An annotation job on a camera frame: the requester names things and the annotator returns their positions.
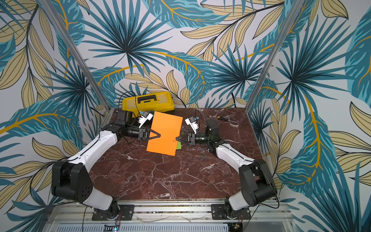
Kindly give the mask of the lime green paper sheet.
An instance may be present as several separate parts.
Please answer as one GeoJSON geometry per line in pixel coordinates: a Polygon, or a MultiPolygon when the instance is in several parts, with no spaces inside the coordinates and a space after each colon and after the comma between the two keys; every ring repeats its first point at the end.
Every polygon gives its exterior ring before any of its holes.
{"type": "Polygon", "coordinates": [[[181,142],[177,142],[176,150],[180,150],[180,149],[182,149],[182,143],[181,142]]]}

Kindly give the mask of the orange paper sheet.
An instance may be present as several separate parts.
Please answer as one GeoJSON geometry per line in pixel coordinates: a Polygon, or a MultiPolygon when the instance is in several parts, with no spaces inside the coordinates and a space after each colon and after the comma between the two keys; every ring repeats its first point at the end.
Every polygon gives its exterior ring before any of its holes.
{"type": "Polygon", "coordinates": [[[180,135],[183,118],[161,112],[155,112],[151,129],[161,137],[148,141],[147,151],[175,156],[177,143],[173,142],[180,135]]]}

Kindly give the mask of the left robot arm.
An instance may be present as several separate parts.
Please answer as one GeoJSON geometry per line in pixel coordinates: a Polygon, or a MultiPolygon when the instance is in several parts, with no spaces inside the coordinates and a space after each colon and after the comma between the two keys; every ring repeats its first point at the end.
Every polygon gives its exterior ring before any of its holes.
{"type": "Polygon", "coordinates": [[[52,195],[91,207],[108,220],[118,219],[120,208],[117,200],[96,189],[89,172],[121,138],[152,139],[150,134],[153,130],[145,123],[153,119],[154,112],[145,111],[139,118],[132,116],[131,111],[117,110],[116,120],[105,125],[85,148],[66,161],[55,162],[52,166],[52,195]]]}

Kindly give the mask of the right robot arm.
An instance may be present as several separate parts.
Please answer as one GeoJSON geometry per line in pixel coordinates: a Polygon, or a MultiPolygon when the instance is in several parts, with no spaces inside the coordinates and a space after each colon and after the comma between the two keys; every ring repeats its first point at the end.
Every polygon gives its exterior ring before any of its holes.
{"type": "Polygon", "coordinates": [[[187,139],[182,136],[176,138],[178,142],[187,143],[189,146],[196,144],[205,145],[210,153],[225,161],[239,174],[241,190],[227,197],[224,206],[215,210],[221,213],[223,219],[235,219],[243,215],[251,206],[258,206],[264,201],[277,197],[277,188],[267,163],[262,159],[249,158],[232,147],[222,139],[217,120],[206,121],[205,132],[199,133],[197,119],[190,117],[185,123],[193,130],[187,134],[187,139]]]}

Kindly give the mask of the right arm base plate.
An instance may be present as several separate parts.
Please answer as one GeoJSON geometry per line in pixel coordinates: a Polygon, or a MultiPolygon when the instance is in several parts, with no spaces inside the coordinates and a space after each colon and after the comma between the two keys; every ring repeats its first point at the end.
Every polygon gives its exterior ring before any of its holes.
{"type": "Polygon", "coordinates": [[[213,220],[251,219],[251,213],[248,207],[233,210],[232,207],[227,204],[211,205],[211,214],[213,220]]]}

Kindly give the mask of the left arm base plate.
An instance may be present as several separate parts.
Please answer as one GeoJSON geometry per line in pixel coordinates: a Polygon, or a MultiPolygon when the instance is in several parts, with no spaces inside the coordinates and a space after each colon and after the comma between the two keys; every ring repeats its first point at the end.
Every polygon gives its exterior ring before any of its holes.
{"type": "Polygon", "coordinates": [[[114,205],[108,210],[94,209],[93,221],[131,221],[134,213],[134,205],[114,205]]]}

